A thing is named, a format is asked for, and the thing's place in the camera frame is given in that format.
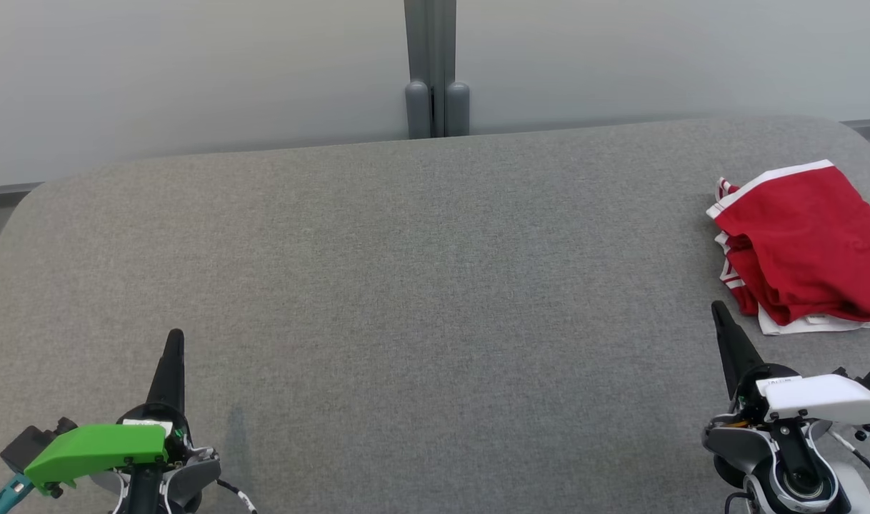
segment gray fabric surface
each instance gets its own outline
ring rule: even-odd
[[[194,442],[262,512],[720,511],[731,488],[699,442],[726,407],[709,303],[736,306],[705,209],[719,176],[823,158],[870,201],[869,144],[794,117],[186,156],[43,185],[0,238],[0,450],[61,415],[117,419],[178,326]],[[870,331],[743,324],[804,374],[870,370]],[[20,512],[112,501],[84,481]],[[202,511],[243,508],[209,488]]]

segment red cloth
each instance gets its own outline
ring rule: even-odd
[[[870,321],[870,205],[831,162],[763,173],[709,216],[729,235],[730,266],[779,325],[811,313]]]
[[[721,178],[718,181],[718,189],[715,191],[715,199],[716,201],[720,201],[724,196],[728,196],[730,193],[736,193],[738,190],[738,186],[730,184],[725,178]],[[730,251],[731,241],[726,232],[721,232],[720,235],[715,238],[715,241],[718,241],[718,244],[720,244],[724,249],[725,255]],[[739,312],[741,312],[742,315],[758,315],[759,302],[756,301],[755,296],[752,296],[749,287],[746,286],[746,283],[743,282],[739,273],[737,273],[730,264],[730,260],[726,258],[724,259],[724,269],[721,271],[720,280],[724,283],[724,286],[728,286],[730,295],[733,295],[736,299],[736,303],[739,305]]]

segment white label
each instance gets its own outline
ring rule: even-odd
[[[165,439],[171,435],[171,422],[159,422],[158,420],[124,420],[121,424],[157,424],[165,430]]]
[[[777,383],[788,383],[789,381],[798,381],[801,380],[801,378],[803,377],[801,377],[800,375],[797,375],[795,377],[762,378],[761,381],[756,381],[756,387],[759,388],[759,394],[762,394],[762,397],[765,398],[765,388],[769,387],[769,385]]]
[[[811,313],[811,315],[805,316],[805,318],[806,322],[810,325],[828,325],[832,323],[832,319],[824,315],[824,313]]]

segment teal cable connector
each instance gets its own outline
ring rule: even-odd
[[[32,481],[17,473],[5,488],[0,490],[0,514],[7,514],[11,508],[24,500],[34,489]]]

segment white wall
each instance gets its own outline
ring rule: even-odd
[[[471,131],[870,119],[870,0],[458,0]]]
[[[0,185],[406,137],[400,0],[0,0]]]

